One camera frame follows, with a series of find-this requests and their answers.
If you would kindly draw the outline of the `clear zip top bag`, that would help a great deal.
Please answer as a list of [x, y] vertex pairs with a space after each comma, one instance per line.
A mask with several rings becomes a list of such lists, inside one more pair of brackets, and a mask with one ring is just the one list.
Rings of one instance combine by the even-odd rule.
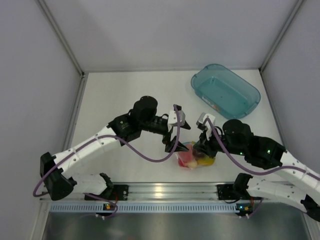
[[188, 148], [188, 152], [180, 151], [175, 153], [178, 165], [182, 168], [192, 170], [212, 166], [215, 163], [216, 158], [211, 158], [204, 153], [199, 153], [194, 150], [193, 146], [195, 143], [195, 141], [184, 142], [183, 144]]

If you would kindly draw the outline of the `yellow green fake mango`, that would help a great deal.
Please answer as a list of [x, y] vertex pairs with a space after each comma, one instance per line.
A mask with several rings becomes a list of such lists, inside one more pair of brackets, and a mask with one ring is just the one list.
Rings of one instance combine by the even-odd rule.
[[203, 157], [203, 158], [198, 158], [197, 165], [200, 167], [209, 167], [212, 166], [215, 163], [216, 158], [210, 158], [210, 157]]

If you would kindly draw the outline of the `pink fake peach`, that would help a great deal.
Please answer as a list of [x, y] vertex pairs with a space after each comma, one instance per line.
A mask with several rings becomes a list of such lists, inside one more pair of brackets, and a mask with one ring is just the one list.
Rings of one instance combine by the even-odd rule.
[[182, 159], [189, 159], [190, 162], [193, 162], [195, 161], [195, 158], [193, 156], [193, 151], [192, 150], [189, 150], [188, 152], [186, 151], [180, 151], [177, 153], [177, 158], [182, 158]]

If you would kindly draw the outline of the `dark red fake fig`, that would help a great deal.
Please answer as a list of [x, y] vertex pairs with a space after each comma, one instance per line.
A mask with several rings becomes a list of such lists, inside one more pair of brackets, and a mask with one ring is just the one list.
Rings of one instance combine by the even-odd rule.
[[194, 151], [193, 152], [193, 156], [194, 156], [196, 161], [203, 160], [203, 159], [205, 159], [207, 157], [206, 154], [198, 152], [198, 151]]

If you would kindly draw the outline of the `red fake tomato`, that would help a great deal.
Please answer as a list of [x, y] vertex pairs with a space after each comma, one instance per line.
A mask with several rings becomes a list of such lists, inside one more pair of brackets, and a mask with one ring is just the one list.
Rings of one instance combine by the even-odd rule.
[[178, 158], [177, 159], [178, 165], [182, 168], [189, 168], [189, 163], [190, 160], [189, 159], [184, 159], [184, 158]]

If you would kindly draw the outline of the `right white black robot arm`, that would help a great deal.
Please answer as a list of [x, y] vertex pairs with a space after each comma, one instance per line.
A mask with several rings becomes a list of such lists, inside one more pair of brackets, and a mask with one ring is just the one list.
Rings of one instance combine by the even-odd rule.
[[214, 119], [205, 114], [197, 121], [202, 131], [193, 148], [211, 158], [224, 153], [241, 170], [233, 183], [240, 199], [257, 197], [290, 205], [320, 220], [320, 175], [297, 160], [283, 145], [254, 135], [248, 124], [238, 119], [226, 121], [222, 135]]

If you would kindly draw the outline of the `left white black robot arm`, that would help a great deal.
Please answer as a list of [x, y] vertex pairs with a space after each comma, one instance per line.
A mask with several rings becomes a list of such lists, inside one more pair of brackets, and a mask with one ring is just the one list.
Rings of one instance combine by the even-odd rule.
[[40, 183], [52, 201], [59, 201], [72, 193], [85, 195], [86, 200], [107, 200], [114, 192], [114, 184], [105, 173], [81, 175], [78, 170], [113, 149], [128, 146], [137, 155], [141, 153], [131, 141], [142, 132], [162, 136], [164, 151], [168, 154], [159, 159], [163, 162], [175, 152], [187, 152], [179, 141], [182, 129], [190, 130], [186, 115], [180, 105], [161, 116], [157, 115], [158, 101], [152, 96], [142, 96], [128, 111], [114, 118], [98, 133], [84, 142], [56, 154], [44, 153], [40, 157]]

